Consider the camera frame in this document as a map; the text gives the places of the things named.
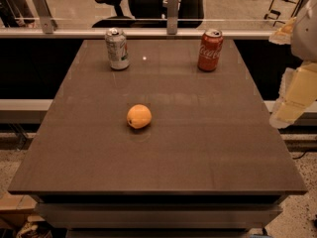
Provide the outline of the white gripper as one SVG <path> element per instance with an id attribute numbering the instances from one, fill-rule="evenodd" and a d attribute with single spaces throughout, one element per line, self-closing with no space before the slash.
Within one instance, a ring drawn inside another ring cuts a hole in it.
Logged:
<path id="1" fill-rule="evenodd" d="M 308 60 L 297 69 L 288 67 L 282 76 L 269 124 L 283 129 L 317 100 L 317 0 L 308 0 L 297 17 L 290 18 L 268 40 L 277 45 L 291 43 L 292 54 Z"/>

